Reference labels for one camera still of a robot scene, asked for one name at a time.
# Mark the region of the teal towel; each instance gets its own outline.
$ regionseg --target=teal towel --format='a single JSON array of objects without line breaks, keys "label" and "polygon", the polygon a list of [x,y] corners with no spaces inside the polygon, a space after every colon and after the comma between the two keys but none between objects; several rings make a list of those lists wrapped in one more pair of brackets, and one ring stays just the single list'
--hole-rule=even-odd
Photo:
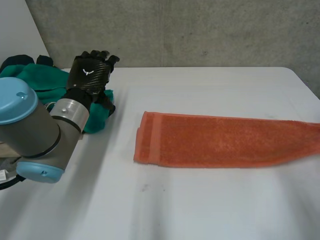
[{"label": "teal towel", "polygon": [[[41,64],[11,65],[7,66],[1,73],[0,78],[15,77],[25,81],[45,105],[58,101],[66,93],[66,85],[69,73],[52,66]],[[105,90],[105,95],[111,102],[114,100],[112,90]],[[94,134],[105,128],[109,110],[100,104],[91,104],[90,116],[84,127],[84,131]]]}]

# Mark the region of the light blue cap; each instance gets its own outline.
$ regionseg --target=light blue cap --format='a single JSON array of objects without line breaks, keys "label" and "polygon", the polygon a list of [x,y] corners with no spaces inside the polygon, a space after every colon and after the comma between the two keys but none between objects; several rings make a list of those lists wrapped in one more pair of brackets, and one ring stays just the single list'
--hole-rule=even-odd
[{"label": "light blue cap", "polygon": [[61,168],[42,163],[20,161],[16,166],[16,172],[26,179],[54,184],[60,180],[65,171]]},{"label": "light blue cap", "polygon": [[38,105],[36,92],[16,77],[0,78],[0,125],[29,116]]}]

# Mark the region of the logo on robotic hand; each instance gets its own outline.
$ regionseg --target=logo on robotic hand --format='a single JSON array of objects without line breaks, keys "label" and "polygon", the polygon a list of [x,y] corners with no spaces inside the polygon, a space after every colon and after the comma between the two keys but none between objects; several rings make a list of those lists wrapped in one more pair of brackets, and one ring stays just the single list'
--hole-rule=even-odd
[{"label": "logo on robotic hand", "polygon": [[92,73],[94,72],[94,70],[93,70],[93,71],[86,71],[86,70],[84,70],[84,69],[82,69],[82,71],[84,72],[84,74],[85,74],[86,76],[88,76],[89,74],[92,74]]}]

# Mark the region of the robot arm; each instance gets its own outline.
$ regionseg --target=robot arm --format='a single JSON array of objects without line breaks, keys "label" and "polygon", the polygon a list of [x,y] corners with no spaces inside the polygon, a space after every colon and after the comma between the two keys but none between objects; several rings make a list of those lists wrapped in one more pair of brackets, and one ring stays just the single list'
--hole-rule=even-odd
[{"label": "robot arm", "polygon": [[17,78],[0,79],[0,141],[21,155],[17,173],[37,182],[56,183],[68,165],[87,123],[92,103],[115,110],[105,96],[119,58],[107,51],[83,52],[74,59],[66,94],[50,113],[36,93]]}]

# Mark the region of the gray wall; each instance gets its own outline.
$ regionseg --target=gray wall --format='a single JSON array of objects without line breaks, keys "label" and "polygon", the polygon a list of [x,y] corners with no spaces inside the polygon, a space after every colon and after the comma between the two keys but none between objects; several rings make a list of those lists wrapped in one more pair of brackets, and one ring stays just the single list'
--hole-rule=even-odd
[{"label": "gray wall", "polygon": [[108,50],[120,67],[287,67],[320,97],[320,0],[26,0],[61,68]]}]

